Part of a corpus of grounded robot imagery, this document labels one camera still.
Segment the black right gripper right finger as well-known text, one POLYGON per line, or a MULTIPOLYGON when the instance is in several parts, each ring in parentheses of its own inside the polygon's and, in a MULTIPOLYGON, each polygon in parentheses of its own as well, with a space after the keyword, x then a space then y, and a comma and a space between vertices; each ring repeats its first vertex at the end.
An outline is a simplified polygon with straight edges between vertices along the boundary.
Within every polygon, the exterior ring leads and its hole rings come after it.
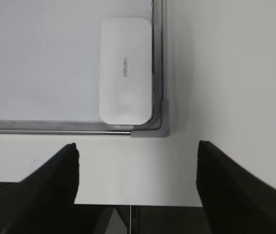
POLYGON ((214 234, 276 234, 276 189, 209 141, 197 150, 197 191, 214 234))

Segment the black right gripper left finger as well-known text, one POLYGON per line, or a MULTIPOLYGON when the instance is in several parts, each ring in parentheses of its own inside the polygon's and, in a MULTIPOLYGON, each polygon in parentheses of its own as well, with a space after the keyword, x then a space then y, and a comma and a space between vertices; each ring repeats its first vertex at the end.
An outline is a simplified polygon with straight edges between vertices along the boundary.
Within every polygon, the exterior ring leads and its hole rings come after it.
POLYGON ((65 145, 18 183, 0 188, 0 234, 67 234, 79 187, 79 152, 65 145))

